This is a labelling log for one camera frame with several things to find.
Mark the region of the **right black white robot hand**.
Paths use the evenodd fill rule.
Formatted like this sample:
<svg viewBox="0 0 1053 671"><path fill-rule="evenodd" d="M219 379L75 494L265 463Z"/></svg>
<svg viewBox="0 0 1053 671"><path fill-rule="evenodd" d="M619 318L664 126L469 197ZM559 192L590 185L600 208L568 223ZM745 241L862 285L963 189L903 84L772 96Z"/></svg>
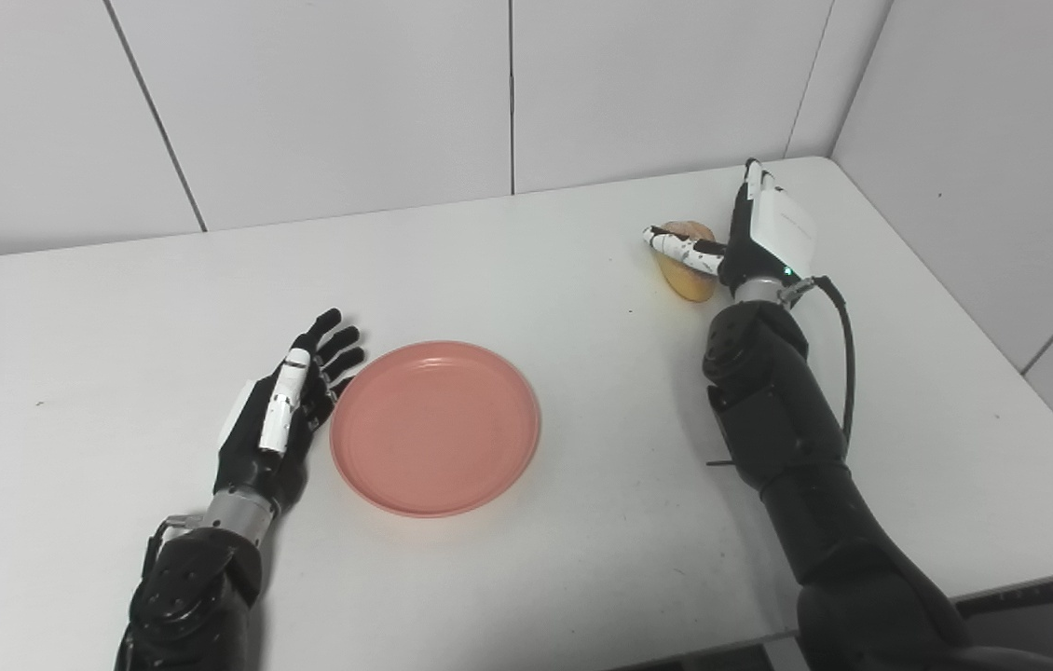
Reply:
<svg viewBox="0 0 1053 671"><path fill-rule="evenodd" d="M817 226L756 158L746 162L724 241L650 226L652 251L688 271L713 277L736 302L768 301L791 308L816 285L812 263Z"/></svg>

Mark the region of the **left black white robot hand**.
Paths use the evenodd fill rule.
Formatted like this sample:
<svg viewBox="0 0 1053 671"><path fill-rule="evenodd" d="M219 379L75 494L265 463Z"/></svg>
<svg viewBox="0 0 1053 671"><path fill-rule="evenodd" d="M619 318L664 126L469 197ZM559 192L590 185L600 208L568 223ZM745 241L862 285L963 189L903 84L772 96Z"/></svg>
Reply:
<svg viewBox="0 0 1053 671"><path fill-rule="evenodd" d="M307 483L307 453L318 429L327 425L340 396L352 381L347 372L361 366L365 351L359 328L344 323L342 311L330 308L306 332L296 337L289 352L307 353L307 366L299 391L292 401L291 428L282 451L262 447L264 419L274 399L284 362L267 377L247 383L234 404L224 441L217 453L217 473L212 491L249 488L269 500L275 514L289 513Z"/></svg>

